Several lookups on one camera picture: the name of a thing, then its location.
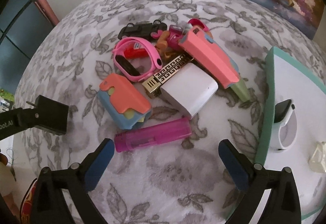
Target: pink fitness band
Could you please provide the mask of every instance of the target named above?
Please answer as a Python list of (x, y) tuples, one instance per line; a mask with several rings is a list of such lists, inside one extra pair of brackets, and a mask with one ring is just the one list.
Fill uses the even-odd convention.
[[(134, 67), (129, 63), (124, 55), (124, 51), (131, 46), (140, 45), (143, 47), (147, 52), (151, 59), (152, 65), (151, 69), (144, 74), (140, 74)], [(113, 49), (112, 53), (113, 62), (117, 66), (118, 69), (132, 82), (139, 82), (143, 81), (150, 76), (152, 76), (156, 70), (162, 69), (162, 60), (161, 57), (154, 47), (149, 41), (139, 38), (139, 37), (126, 37), (120, 40), (115, 48)]]

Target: white smartwatch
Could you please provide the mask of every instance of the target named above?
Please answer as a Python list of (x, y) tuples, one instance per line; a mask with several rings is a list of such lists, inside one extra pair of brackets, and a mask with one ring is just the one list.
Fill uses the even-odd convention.
[(295, 144), (297, 117), (293, 99), (275, 105), (274, 124), (269, 146), (276, 151), (284, 151)]

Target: silver bolt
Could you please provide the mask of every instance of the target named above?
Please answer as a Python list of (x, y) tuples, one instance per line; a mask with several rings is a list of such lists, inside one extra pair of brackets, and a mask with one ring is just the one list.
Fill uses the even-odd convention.
[(78, 162), (75, 162), (73, 164), (70, 165), (70, 168), (73, 169), (73, 170), (76, 170), (79, 168), (79, 163)]
[(259, 163), (255, 163), (255, 164), (254, 164), (254, 168), (255, 168), (256, 170), (261, 170), (261, 169), (263, 168), (263, 166), (261, 166), (261, 164), (259, 164)]
[(42, 173), (48, 173), (50, 171), (50, 168), (49, 167), (44, 167), (42, 169)]
[(288, 172), (288, 173), (291, 173), (291, 172), (292, 172), (292, 170), (291, 170), (290, 167), (285, 167), (284, 170), (285, 170), (286, 172)]

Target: white power adapter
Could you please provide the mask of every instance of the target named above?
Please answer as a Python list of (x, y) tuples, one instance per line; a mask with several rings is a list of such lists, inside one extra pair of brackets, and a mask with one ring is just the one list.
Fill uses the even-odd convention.
[(188, 119), (199, 112), (217, 89), (217, 82), (192, 63), (161, 86), (162, 96)]

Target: transparent pink lighter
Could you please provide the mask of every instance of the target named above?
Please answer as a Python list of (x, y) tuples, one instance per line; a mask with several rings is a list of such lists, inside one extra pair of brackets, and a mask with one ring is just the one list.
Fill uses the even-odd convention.
[(191, 135), (191, 127), (187, 118), (181, 118), (138, 130), (115, 134), (117, 152), (129, 151), (140, 147), (160, 145), (184, 139)]

